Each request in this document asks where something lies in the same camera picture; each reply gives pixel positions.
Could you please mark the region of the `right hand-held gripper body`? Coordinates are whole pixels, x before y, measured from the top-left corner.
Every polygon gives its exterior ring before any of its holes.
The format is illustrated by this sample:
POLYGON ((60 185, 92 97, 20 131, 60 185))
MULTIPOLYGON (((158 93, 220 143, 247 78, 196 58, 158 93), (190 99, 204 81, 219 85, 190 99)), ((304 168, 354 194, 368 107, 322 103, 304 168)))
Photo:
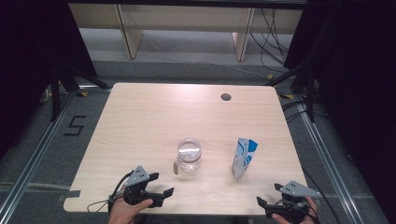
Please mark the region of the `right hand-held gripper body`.
POLYGON ((288 222, 300 223, 308 214, 309 205, 305 200, 306 197, 319 198, 321 193, 306 187, 296 181, 290 181, 279 191, 281 199, 275 204, 267 203, 265 215, 268 218, 272 214, 281 215, 288 222))

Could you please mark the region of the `clear glass jar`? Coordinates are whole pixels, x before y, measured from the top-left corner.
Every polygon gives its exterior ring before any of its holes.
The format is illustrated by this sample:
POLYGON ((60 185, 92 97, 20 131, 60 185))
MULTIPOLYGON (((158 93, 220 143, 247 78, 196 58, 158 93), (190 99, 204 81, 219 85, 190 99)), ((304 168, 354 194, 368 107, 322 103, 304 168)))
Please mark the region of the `clear glass jar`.
POLYGON ((174 162, 174 174, 178 175, 179 171, 194 172, 200 168, 200 159, 202 155, 196 160, 185 160, 177 155, 174 162))

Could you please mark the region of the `person's left hand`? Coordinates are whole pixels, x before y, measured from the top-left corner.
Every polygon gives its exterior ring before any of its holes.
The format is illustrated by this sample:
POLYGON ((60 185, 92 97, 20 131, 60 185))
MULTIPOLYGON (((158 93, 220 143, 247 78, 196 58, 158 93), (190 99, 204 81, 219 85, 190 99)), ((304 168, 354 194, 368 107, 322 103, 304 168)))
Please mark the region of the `person's left hand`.
POLYGON ((151 199, 130 205, 123 198, 117 199, 110 211, 107 224, 134 224, 135 216, 153 204, 151 199))

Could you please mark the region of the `grey tape strip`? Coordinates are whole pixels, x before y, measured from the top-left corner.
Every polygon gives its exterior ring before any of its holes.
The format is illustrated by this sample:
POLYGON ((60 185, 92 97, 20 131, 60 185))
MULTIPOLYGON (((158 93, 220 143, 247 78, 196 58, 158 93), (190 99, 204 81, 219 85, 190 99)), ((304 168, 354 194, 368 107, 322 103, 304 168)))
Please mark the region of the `grey tape strip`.
POLYGON ((80 190, 67 191, 65 194, 58 196, 57 202, 64 202, 68 198, 77 198, 80 195, 80 190))

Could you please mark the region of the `person's right hand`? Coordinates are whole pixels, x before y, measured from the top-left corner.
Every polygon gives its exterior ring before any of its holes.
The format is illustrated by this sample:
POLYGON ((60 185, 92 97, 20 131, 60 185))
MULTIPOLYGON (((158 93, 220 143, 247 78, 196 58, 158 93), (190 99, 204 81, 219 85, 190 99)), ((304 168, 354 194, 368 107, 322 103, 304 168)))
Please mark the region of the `person's right hand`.
POLYGON ((317 214, 317 205, 315 202, 310 198, 306 197, 305 200, 309 205, 308 214, 304 217, 304 220, 300 223, 292 223, 288 222, 285 218, 278 214, 272 214, 272 219, 277 224, 318 224, 318 214, 317 214))

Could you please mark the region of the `aluminium floor rail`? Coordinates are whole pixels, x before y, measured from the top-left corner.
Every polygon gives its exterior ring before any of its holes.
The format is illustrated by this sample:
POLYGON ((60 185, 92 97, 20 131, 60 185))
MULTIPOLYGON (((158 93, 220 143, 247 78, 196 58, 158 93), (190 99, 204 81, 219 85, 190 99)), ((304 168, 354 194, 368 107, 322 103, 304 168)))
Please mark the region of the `aluminium floor rail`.
POLYGON ((31 181, 39 163, 44 158, 50 143, 64 119, 64 114, 73 101, 74 93, 67 93, 61 103, 59 114, 49 123, 29 161, 24 166, 19 178, 11 185, 7 197, 0 204, 0 224, 7 224, 13 215, 21 197, 31 181))
POLYGON ((355 200, 353 199, 350 191, 347 189, 347 186, 344 183, 343 178, 341 177, 338 169, 336 168, 332 156, 330 155, 328 149, 326 148, 326 145, 322 140, 322 137, 318 131, 316 124, 308 117, 307 106, 299 105, 298 109, 300 112, 303 113, 302 118, 304 121, 304 125, 308 130, 311 139, 313 140, 315 148, 330 178, 335 193, 341 205, 343 206, 344 211, 346 212, 346 216, 349 220, 349 223, 363 224, 363 219, 355 203, 355 200))

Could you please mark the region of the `grey floor strip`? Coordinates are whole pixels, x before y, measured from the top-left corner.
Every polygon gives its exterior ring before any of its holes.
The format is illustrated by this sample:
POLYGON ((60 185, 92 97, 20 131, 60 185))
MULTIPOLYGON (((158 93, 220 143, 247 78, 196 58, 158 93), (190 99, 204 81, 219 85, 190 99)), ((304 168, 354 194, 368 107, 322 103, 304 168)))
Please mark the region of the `grey floor strip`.
MULTIPOLYGON (((12 182, 0 182, 0 189, 11 189, 14 186, 12 182)), ((44 184, 44 183, 28 183, 27 189, 36 190, 70 190, 71 186, 44 184)))

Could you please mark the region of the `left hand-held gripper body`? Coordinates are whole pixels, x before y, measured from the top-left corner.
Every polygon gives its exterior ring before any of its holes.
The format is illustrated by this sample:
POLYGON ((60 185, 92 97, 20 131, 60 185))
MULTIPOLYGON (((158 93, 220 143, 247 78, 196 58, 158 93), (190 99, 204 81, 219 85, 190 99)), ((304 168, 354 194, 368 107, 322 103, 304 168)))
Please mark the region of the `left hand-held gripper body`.
POLYGON ((159 198, 160 193, 146 191, 147 185, 151 182, 149 175, 141 165, 138 165, 133 170, 124 188, 123 199, 125 202, 135 205, 151 199, 153 204, 149 208, 161 207, 163 205, 163 200, 159 198))

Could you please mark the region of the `light wooden desk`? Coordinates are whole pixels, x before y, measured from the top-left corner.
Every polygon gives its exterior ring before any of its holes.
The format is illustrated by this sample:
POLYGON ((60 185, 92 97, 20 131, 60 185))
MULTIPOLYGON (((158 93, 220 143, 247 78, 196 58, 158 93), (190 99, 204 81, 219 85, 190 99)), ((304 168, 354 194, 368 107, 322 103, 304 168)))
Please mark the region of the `light wooden desk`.
POLYGON ((118 29, 126 55, 136 57, 147 30, 230 33, 236 60, 242 62, 248 36, 269 31, 292 35, 302 16, 300 9, 252 7, 187 7, 99 3, 71 3, 80 28, 118 29))

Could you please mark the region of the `black curtain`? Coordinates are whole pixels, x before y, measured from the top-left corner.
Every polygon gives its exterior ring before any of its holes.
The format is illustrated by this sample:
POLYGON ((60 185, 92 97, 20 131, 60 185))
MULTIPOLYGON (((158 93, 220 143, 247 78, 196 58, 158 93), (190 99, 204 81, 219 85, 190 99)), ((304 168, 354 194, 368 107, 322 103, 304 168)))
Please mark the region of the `black curtain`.
POLYGON ((0 0, 0 159, 65 63, 96 75, 68 0, 0 0))
POLYGON ((322 101, 389 224, 396 224, 396 0, 307 0, 286 66, 302 62, 330 16, 319 48, 322 101))

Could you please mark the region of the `clear glass jar lid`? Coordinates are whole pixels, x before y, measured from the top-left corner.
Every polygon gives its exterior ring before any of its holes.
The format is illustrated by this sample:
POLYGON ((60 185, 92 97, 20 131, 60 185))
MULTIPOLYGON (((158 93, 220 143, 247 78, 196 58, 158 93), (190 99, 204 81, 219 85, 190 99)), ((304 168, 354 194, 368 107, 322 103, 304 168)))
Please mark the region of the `clear glass jar lid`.
POLYGON ((202 155, 201 144, 195 138, 184 138, 177 146, 177 155, 185 160, 196 160, 202 155))

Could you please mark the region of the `black metal stand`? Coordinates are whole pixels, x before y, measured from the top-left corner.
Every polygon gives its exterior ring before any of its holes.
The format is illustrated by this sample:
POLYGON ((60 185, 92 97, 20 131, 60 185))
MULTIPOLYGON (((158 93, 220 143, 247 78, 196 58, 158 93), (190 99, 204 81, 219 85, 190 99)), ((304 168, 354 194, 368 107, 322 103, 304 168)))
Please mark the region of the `black metal stand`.
POLYGON ((82 77, 99 88, 111 89, 111 86, 100 80, 96 74, 92 75, 86 73, 68 63, 56 63, 53 66, 50 75, 50 86, 52 93, 51 121, 55 121, 62 111, 59 86, 63 85, 67 92, 76 92, 79 90, 79 85, 77 84, 75 77, 82 77))
POLYGON ((285 81, 290 77, 295 77, 293 80, 290 89, 293 93, 302 93, 305 91, 305 108, 307 110, 307 116, 309 117, 311 122, 314 122, 314 112, 313 112, 313 103, 314 103, 314 72, 310 68, 309 65, 305 63, 301 63, 294 68, 290 69, 287 73, 283 74, 280 77, 270 80, 267 83, 267 86, 274 87, 275 85, 285 81))

